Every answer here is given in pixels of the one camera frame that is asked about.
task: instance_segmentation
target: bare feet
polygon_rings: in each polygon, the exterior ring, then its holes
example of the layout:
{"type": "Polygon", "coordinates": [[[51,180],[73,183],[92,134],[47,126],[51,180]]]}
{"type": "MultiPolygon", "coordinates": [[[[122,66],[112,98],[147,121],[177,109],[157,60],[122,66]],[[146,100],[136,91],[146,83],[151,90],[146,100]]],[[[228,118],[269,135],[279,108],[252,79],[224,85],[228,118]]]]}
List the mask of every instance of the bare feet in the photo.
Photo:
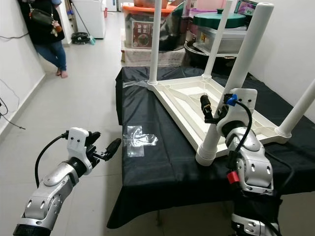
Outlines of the bare feet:
{"type": "Polygon", "coordinates": [[[61,71],[61,78],[65,79],[68,77],[68,73],[65,70],[61,71]]]}
{"type": "Polygon", "coordinates": [[[56,72],[56,76],[60,76],[61,75],[61,70],[58,68],[57,72],[56,72]]]}

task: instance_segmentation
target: clear tape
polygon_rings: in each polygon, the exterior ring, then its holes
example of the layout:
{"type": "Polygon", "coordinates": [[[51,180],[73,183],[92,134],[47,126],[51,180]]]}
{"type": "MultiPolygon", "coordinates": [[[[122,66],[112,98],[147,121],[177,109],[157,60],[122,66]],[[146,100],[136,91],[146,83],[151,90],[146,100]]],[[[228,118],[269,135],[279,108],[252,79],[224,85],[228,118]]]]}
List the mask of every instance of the clear tape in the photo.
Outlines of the clear tape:
{"type": "Polygon", "coordinates": [[[137,81],[124,82],[123,83],[123,89],[130,87],[130,86],[134,86],[134,85],[147,88],[148,87],[148,81],[147,80],[141,80],[139,82],[137,82],[137,81]]]}
{"type": "Polygon", "coordinates": [[[143,134],[141,125],[127,126],[123,139],[128,157],[144,156],[144,146],[155,146],[158,141],[154,134],[143,134]]]}

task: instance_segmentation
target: blue connector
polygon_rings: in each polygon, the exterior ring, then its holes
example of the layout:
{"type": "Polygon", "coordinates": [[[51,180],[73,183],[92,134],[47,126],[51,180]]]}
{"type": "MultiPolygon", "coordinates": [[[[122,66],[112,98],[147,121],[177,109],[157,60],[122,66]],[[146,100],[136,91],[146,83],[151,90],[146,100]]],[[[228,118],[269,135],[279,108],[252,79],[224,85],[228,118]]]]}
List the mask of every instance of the blue connector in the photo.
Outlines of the blue connector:
{"type": "Polygon", "coordinates": [[[237,101],[237,95],[233,94],[232,97],[226,101],[226,104],[230,105],[230,106],[235,106],[235,104],[236,104],[235,101],[237,101]]]}

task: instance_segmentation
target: blue jeans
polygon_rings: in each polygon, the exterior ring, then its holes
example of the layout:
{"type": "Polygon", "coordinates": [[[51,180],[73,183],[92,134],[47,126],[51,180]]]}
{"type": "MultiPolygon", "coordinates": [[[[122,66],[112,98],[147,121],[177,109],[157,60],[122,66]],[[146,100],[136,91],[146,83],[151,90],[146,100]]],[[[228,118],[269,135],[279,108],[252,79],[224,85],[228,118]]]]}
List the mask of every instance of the blue jeans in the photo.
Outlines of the blue jeans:
{"type": "Polygon", "coordinates": [[[66,71],[65,51],[61,41],[50,44],[34,44],[36,51],[61,71],[66,71]]]}

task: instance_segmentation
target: black top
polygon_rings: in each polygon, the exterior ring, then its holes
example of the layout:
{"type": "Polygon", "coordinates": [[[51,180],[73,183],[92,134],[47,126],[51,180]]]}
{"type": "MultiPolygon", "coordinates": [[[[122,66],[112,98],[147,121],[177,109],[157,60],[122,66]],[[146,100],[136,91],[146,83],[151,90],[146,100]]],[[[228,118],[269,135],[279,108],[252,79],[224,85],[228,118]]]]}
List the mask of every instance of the black top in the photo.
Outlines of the black top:
{"type": "MultiPolygon", "coordinates": [[[[203,70],[196,68],[159,67],[157,80],[202,73],[203,70]]],[[[144,146],[142,157],[129,157],[127,147],[123,146],[123,187],[107,224],[110,229],[150,211],[232,198],[226,177],[227,158],[216,158],[210,167],[197,164],[195,150],[172,117],[154,93],[143,87],[145,83],[139,83],[147,80],[149,74],[148,67],[123,67],[116,79],[116,106],[123,134],[127,134],[128,126],[141,125],[143,134],[155,134],[158,142],[156,146],[144,146]]],[[[222,86],[227,81],[227,76],[214,73],[212,78],[222,86]]],[[[280,125],[292,109],[260,81],[247,78],[243,87],[258,91],[255,109],[275,125],[280,125]]],[[[315,125],[302,117],[286,144],[265,145],[268,152],[295,169],[294,178],[284,194],[315,191],[314,137],[315,125]]],[[[270,162],[274,186],[278,189],[290,170],[273,159],[270,162]]]]}
{"type": "MultiPolygon", "coordinates": [[[[51,34],[52,26],[49,27],[42,26],[41,24],[32,21],[29,17],[30,7],[28,3],[24,3],[22,2],[22,0],[18,0],[18,2],[20,4],[26,26],[29,30],[31,40],[34,44],[49,44],[64,39],[63,31],[58,33],[58,36],[55,37],[53,34],[51,34]]],[[[35,2],[32,3],[31,5],[33,8],[43,10],[49,14],[51,14],[51,10],[53,9],[54,20],[58,21],[58,23],[61,25],[61,20],[58,11],[53,6],[51,0],[35,0],[35,2]]]]}

